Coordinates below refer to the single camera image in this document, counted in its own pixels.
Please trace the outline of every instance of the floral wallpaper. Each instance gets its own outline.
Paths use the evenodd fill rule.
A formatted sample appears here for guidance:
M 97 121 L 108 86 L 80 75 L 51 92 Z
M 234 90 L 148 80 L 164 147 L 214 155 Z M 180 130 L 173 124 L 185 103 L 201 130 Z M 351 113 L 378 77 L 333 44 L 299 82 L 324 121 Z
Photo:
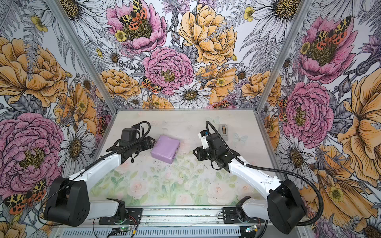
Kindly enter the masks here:
M 323 196 L 315 237 L 381 237 L 380 10 L 374 0 L 314 1 L 260 111 L 282 169 Z M 316 194 L 290 179 L 314 216 Z
M 60 0 L 124 109 L 255 108 L 300 1 Z
M 90 162 L 111 115 L 46 4 L 0 3 L 0 236 L 46 238 L 49 186 Z

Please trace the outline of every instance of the purple box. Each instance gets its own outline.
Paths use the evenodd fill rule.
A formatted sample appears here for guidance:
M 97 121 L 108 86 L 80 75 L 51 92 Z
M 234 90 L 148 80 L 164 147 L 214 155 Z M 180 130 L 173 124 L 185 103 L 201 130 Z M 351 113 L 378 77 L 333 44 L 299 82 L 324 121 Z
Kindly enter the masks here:
M 151 151 L 151 156 L 168 164 L 172 164 L 180 141 L 161 135 Z

